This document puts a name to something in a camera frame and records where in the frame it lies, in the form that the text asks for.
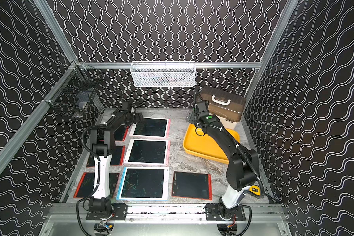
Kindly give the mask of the pink white writing tablet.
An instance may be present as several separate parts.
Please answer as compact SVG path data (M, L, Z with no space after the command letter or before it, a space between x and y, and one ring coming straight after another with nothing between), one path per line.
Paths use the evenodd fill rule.
M169 140L130 139L124 164L167 166L169 153Z
M142 122L132 126L130 136L166 139L169 136L170 123L171 120L166 118L144 118Z

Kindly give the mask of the yellow storage tray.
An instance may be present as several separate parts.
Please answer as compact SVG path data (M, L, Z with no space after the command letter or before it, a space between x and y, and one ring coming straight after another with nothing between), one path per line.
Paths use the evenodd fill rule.
M203 135L201 129L196 130L192 124L188 126L183 140L185 152L207 160L228 164L227 156L214 139L207 134L201 135Z

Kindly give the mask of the blue white writing tablet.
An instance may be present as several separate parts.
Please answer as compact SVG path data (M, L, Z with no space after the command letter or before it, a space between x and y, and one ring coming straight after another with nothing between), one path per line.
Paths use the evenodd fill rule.
M168 167L125 167L118 187L119 201L166 201Z

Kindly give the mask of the large red writing tablet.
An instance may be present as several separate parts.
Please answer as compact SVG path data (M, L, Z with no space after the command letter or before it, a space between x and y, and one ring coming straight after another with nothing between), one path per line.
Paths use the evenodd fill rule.
M109 174L109 188L110 188L110 197L114 197L115 190L117 188L119 173L110 173ZM93 182L94 182L94 173L83 173L80 182L77 186L77 189L74 193L73 198L84 198L87 197L93 191Z

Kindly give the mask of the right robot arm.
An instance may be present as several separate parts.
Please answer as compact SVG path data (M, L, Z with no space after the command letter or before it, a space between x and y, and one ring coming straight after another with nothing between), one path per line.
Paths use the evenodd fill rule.
M265 197L265 187L261 180L259 157L254 149L241 145L229 131L226 130L216 115L211 115L209 102L195 91L193 93L193 110L186 121L200 129L203 135L211 137L226 155L229 163L226 171L228 187L219 199L217 214L224 220L232 219L241 204L242 199L251 195L257 199Z

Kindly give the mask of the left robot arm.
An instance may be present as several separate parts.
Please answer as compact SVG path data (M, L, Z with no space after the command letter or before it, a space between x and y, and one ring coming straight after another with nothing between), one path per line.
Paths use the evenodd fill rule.
M90 144L82 141L83 148L93 156L94 159L94 184L92 192L79 200L79 204L88 200L87 219L108 220L114 215L111 204L109 169L112 156L116 149L115 131L121 126L130 127L133 124L141 123L143 115L138 113L130 101L120 101L116 110L111 113L110 118L101 123L88 127L83 135L90 133Z

